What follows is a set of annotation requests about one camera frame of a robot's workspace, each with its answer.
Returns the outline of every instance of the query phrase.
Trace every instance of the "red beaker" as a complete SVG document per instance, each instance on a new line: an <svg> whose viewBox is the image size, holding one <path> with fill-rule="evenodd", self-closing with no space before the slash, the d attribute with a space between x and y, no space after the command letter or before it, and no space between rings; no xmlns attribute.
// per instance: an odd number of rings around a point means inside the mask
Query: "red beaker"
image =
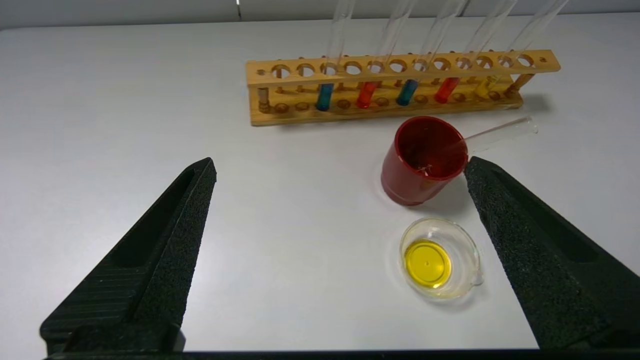
<svg viewBox="0 0 640 360"><path fill-rule="evenodd" d="M455 127L434 117L400 125L382 165L382 188L396 203L420 205L467 165L467 146Z"/></svg>

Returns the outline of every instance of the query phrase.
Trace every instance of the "wooden test tube rack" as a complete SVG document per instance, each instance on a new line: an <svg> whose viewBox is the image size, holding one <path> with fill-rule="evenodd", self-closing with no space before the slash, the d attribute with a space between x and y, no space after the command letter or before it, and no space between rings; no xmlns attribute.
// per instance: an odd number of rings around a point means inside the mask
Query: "wooden test tube rack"
<svg viewBox="0 0 640 360"><path fill-rule="evenodd" d="M409 117L437 113L462 113L481 110L517 109L522 106L520 87L535 74L557 72L560 64L551 50L525 51L519 59L509 52L488 51L478 56L478 64L459 69L461 54L436 54L431 69L413 69L414 54L391 56L388 67L379 74L367 70L373 56L343 57L336 75L324 75L326 59L249 61L246 64L247 86L253 126L300 124L374 117ZM500 65L503 59L507 66ZM360 69L357 75L347 73L347 67ZM483 99L474 90L487 76L501 77ZM519 75L516 81L511 75ZM433 96L446 78L461 78L458 87L446 104ZM411 103L400 106L396 98L407 79L420 80ZM367 109L356 106L362 84L379 81L380 85ZM328 111L316 109L320 84L333 83L333 95Z"/></svg>

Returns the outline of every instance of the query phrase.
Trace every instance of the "foam pad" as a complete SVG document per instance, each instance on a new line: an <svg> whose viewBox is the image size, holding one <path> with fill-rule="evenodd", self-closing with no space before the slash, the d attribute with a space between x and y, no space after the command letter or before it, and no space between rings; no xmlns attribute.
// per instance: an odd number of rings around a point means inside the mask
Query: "foam pad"
<svg viewBox="0 0 640 360"><path fill-rule="evenodd" d="M496 164L465 176L540 348L640 345L638 276Z"/></svg>

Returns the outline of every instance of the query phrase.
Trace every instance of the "yellow liquid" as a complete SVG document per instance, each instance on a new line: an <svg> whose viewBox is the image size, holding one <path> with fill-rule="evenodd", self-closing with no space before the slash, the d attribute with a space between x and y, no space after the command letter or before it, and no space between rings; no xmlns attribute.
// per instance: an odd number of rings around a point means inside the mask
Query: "yellow liquid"
<svg viewBox="0 0 640 360"><path fill-rule="evenodd" d="M416 240L404 252L404 267L413 281L425 288L437 289L451 276L451 260L437 243Z"/></svg>
<svg viewBox="0 0 640 360"><path fill-rule="evenodd" d="M486 79L483 80L480 85L474 90L476 95L480 97L484 97L485 99L489 99L489 91L495 86L498 82L498 77L495 75L487 76Z"/></svg>

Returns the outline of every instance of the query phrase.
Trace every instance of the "glass dish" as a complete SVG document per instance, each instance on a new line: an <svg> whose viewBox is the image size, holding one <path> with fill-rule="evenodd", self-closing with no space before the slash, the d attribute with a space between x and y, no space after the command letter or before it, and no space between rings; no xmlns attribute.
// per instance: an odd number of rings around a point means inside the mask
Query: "glass dish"
<svg viewBox="0 0 640 360"><path fill-rule="evenodd" d="M484 281L474 241L444 219L411 224L400 241L400 263L409 285L430 300L461 297Z"/></svg>

